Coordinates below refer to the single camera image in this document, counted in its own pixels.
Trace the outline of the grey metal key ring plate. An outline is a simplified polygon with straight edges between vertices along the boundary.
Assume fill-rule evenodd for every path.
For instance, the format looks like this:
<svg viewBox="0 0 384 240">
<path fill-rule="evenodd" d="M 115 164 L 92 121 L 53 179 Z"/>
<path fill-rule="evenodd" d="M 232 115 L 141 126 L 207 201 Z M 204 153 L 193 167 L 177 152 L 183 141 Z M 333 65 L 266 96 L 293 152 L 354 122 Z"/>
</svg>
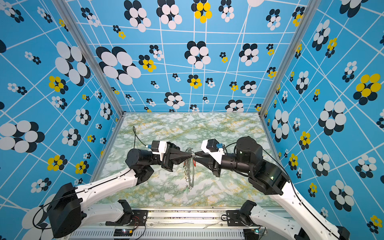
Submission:
<svg viewBox="0 0 384 240">
<path fill-rule="evenodd" d="M 187 182 L 187 189 L 191 190 L 194 187 L 195 182 L 195 165 L 194 165 L 194 153 L 192 148 L 187 148 L 187 153 L 192 154 L 192 157 L 184 161 L 184 173 L 185 180 Z"/>
</svg>

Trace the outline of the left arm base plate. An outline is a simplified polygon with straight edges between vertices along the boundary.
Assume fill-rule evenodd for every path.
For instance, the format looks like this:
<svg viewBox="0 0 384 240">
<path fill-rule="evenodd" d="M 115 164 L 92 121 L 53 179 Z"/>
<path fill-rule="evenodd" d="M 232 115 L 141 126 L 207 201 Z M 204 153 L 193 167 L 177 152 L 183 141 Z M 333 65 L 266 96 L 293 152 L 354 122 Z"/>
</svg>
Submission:
<svg viewBox="0 0 384 240">
<path fill-rule="evenodd" d="M 106 226 L 144 226 L 148 218 L 147 210 L 132 210 L 124 213 L 116 222 L 106 222 Z"/>
</svg>

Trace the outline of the right corner aluminium post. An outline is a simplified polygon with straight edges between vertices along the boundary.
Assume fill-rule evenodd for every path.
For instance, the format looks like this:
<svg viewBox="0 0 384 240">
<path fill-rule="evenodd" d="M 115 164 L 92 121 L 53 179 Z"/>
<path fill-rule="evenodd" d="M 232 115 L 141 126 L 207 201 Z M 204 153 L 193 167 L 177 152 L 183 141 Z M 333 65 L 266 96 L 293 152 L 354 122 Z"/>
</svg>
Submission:
<svg viewBox="0 0 384 240">
<path fill-rule="evenodd" d="M 287 51 L 285 52 L 285 55 L 281 61 L 281 64 L 278 68 L 277 76 L 272 81 L 272 84 L 269 88 L 269 91 L 266 95 L 266 98 L 262 104 L 262 109 L 260 112 L 260 116 L 263 117 L 264 114 L 267 112 L 269 105 L 271 104 L 275 91 L 279 84 L 281 83 L 284 74 L 286 73 L 289 65 L 291 64 L 294 53 L 296 52 L 297 47 L 301 43 L 301 40 L 303 39 L 305 33 L 308 30 L 309 25 L 311 24 L 313 17 L 317 11 L 317 8 L 319 7 L 321 3 L 321 0 L 313 0 L 309 1 L 309 4 L 306 7 L 306 11 L 304 14 L 304 18 L 297 27 L 297 30 L 295 31 L 295 34 L 293 35 L 293 38 L 289 44 L 289 47 L 287 48 Z"/>
</svg>

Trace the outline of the left corner aluminium post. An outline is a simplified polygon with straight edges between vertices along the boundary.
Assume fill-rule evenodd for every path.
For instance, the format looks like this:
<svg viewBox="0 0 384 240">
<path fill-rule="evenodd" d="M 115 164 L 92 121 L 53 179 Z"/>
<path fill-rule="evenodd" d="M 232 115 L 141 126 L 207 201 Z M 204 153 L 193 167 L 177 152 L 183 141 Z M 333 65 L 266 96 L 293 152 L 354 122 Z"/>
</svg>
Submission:
<svg viewBox="0 0 384 240">
<path fill-rule="evenodd" d="M 106 77 L 104 76 L 97 60 L 93 56 L 93 52 L 91 51 L 89 45 L 87 44 L 87 41 L 84 37 L 84 34 L 81 32 L 79 26 L 77 25 L 75 18 L 73 15 L 70 13 L 70 8 L 66 5 L 65 1 L 52 1 L 54 6 L 56 7 L 58 13 L 60 16 L 63 18 L 65 24 L 68 26 L 70 33 L 72 37 L 74 38 L 77 46 L 80 48 L 82 51 L 86 61 L 89 63 L 90 69 L 93 71 L 95 74 L 95 78 L 98 80 L 100 83 L 102 89 L 106 93 L 107 97 L 111 101 L 111 104 L 117 111 L 117 114 L 119 117 L 124 116 L 124 111 L 122 109 L 122 106 L 118 102 L 117 97 L 115 94 L 112 93 L 111 86 L 108 83 Z"/>
</svg>

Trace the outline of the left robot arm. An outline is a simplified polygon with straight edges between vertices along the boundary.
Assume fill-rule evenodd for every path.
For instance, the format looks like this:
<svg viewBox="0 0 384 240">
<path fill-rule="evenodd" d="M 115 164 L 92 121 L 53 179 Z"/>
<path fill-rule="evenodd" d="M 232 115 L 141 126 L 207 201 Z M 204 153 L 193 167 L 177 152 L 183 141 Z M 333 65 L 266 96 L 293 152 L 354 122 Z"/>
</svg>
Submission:
<svg viewBox="0 0 384 240">
<path fill-rule="evenodd" d="M 192 153 L 183 152 L 175 144 L 154 141 L 149 150 L 131 149 L 126 158 L 127 168 L 104 179 L 81 185 L 63 185 L 47 208 L 53 237 L 63 238 L 80 226 L 105 222 L 108 226 L 135 224 L 131 206 L 126 200 L 100 211 L 94 204 L 124 189 L 146 182 L 154 173 L 152 168 L 159 165 L 172 172 L 174 165 L 188 160 Z"/>
</svg>

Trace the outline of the aluminium front rail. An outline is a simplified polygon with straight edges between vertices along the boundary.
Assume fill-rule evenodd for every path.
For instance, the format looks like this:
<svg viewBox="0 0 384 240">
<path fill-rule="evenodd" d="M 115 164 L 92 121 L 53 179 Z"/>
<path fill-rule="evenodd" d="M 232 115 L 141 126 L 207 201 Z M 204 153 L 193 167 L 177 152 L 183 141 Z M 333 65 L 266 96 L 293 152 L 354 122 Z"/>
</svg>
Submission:
<svg viewBox="0 0 384 240">
<path fill-rule="evenodd" d="M 104 223 L 89 224 L 79 229 L 129 229 L 130 233 L 144 229 L 241 229 L 244 240 L 263 240 L 268 235 L 264 226 L 249 224 L 248 227 L 229 227 L 227 210 L 237 208 L 136 208 L 147 210 L 148 218 L 144 226 L 106 226 Z"/>
</svg>

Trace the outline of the corner aluminium post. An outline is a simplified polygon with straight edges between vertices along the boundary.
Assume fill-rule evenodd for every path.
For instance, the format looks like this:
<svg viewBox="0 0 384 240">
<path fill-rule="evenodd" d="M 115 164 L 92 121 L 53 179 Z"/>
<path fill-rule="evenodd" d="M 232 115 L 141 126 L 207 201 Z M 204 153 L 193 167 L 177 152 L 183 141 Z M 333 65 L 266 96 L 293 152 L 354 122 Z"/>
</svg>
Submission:
<svg viewBox="0 0 384 240">
<path fill-rule="evenodd" d="M 309 1 L 309 4 L 306 7 L 306 11 L 304 14 L 304 18 L 297 27 L 297 30 L 295 31 L 295 34 L 293 35 L 293 38 L 289 44 L 289 47 L 287 48 L 287 51 L 285 52 L 285 55 L 281 61 L 281 64 L 278 68 L 277 76 L 272 81 L 272 84 L 269 88 L 269 91 L 266 95 L 266 98 L 262 104 L 262 109 L 260 112 L 260 116 L 263 117 L 264 114 L 267 112 L 269 105 L 271 104 L 275 91 L 279 84 L 281 83 L 284 74 L 286 73 L 289 65 L 291 64 L 294 53 L 296 52 L 297 47 L 301 43 L 301 40 L 303 39 L 305 33 L 308 30 L 309 25 L 311 24 L 313 17 L 317 11 L 317 8 L 319 7 L 321 3 L 321 0 L 313 0 Z"/>
<path fill-rule="evenodd" d="M 106 93 L 107 97 L 111 101 L 111 104 L 117 111 L 117 114 L 119 117 L 124 116 L 124 111 L 122 109 L 122 106 L 118 102 L 117 97 L 115 94 L 112 93 L 111 86 L 108 83 L 106 77 L 104 76 L 97 60 L 93 56 L 93 52 L 91 51 L 89 45 L 87 44 L 87 41 L 84 37 L 84 34 L 81 32 L 79 26 L 77 25 L 75 18 L 73 15 L 70 13 L 70 8 L 66 5 L 65 1 L 52 1 L 54 6 L 56 7 L 58 13 L 60 16 L 63 18 L 65 24 L 68 26 L 70 33 L 72 37 L 74 38 L 77 46 L 80 48 L 82 51 L 86 61 L 89 63 L 90 69 L 93 71 L 95 74 L 95 78 L 98 80 L 100 83 L 102 89 Z"/>
</svg>

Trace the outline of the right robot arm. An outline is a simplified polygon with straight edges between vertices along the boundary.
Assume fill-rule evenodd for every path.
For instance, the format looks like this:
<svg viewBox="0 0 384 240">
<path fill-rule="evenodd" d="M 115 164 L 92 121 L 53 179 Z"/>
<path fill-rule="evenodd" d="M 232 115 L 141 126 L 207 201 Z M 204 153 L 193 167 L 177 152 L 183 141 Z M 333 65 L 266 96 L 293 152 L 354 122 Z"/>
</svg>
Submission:
<svg viewBox="0 0 384 240">
<path fill-rule="evenodd" d="M 347 240 L 350 232 L 326 220 L 301 196 L 282 168 L 264 160 L 263 147 L 251 137 L 239 138 L 235 152 L 229 154 L 217 140 L 204 140 L 194 160 L 210 169 L 216 177 L 229 170 L 248 177 L 249 183 L 269 196 L 291 216 L 288 220 L 270 213 L 252 201 L 240 210 L 246 225 L 261 225 L 289 240 Z"/>
</svg>

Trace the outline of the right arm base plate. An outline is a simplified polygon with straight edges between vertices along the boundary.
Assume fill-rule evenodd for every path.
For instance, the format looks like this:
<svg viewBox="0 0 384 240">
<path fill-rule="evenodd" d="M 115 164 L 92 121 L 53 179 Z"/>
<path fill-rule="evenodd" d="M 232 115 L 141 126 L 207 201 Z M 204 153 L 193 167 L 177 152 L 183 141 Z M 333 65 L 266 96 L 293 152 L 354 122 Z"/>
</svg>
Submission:
<svg viewBox="0 0 384 240">
<path fill-rule="evenodd" d="M 249 221 L 239 210 L 227 210 L 227 224 L 229 227 L 248 227 Z"/>
</svg>

